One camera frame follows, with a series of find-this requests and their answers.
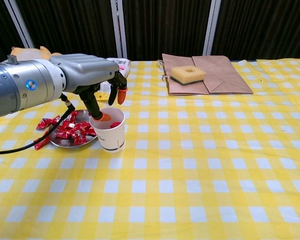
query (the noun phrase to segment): black cable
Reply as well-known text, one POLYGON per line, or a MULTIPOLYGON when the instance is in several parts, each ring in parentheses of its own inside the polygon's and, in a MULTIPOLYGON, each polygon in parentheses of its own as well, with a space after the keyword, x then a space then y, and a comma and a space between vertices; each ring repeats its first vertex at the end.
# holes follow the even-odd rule
POLYGON ((65 113, 60 117, 60 120, 56 123, 56 125, 54 125, 45 135, 43 135, 42 137, 40 137, 38 140, 35 140, 34 142, 23 146, 23 147, 19 147, 19 148, 15 148, 15 149, 11 149, 11 150, 5 150, 5 151, 0 151, 0 154, 12 154, 12 153, 16 153, 16 152, 20 152, 22 150, 26 150, 28 148, 31 148, 32 146, 40 143, 42 140, 44 140, 46 137, 48 137, 58 126, 59 124, 65 120, 70 114, 71 112, 73 112, 75 110, 75 107, 71 104, 71 102, 69 102, 68 98, 66 95, 62 94, 60 96, 60 99, 65 102, 65 105, 67 106, 67 110, 65 111, 65 113))

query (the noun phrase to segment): orange fingertip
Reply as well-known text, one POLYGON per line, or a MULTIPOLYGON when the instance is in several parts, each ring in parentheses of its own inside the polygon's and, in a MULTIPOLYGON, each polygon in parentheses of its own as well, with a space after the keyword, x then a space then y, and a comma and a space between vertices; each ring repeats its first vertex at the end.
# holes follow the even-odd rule
POLYGON ((102 113, 102 117, 100 119, 94 119, 94 120, 98 122, 106 122, 111 120, 111 116, 106 113, 102 113))
POLYGON ((118 90, 118 104, 123 104, 126 99, 128 88, 126 89, 120 89, 118 90))

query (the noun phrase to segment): black curtain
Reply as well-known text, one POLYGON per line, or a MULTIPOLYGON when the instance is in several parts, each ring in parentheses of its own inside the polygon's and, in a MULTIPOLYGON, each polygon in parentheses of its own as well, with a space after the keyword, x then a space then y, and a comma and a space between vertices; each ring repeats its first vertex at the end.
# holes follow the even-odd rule
POLYGON ((127 55, 202 55, 211 0, 123 0, 127 55))
POLYGON ((222 0, 211 54, 300 58, 300 0, 222 0))
POLYGON ((36 48, 116 57, 109 0, 17 0, 36 48))
POLYGON ((17 29, 3 0, 0 0, 0 62, 7 59, 11 47, 23 48, 17 29))

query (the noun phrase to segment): metal cylinder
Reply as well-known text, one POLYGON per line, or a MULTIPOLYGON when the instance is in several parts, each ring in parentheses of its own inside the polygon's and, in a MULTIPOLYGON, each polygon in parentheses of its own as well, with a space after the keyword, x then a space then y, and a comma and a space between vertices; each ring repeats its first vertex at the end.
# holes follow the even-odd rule
POLYGON ((62 71, 46 60, 0 63, 0 116, 58 98, 63 82, 62 71))
POLYGON ((12 76, 0 67, 0 117, 18 111, 20 93, 12 76))

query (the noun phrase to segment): blue logo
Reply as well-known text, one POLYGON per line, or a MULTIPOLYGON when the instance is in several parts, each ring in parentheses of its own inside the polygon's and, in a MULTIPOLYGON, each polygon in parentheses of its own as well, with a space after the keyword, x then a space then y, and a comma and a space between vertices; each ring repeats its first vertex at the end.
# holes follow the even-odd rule
POLYGON ((29 79, 28 81, 26 81, 25 86, 30 91, 34 91, 34 90, 36 90, 38 84, 37 84, 37 82, 35 80, 29 79))

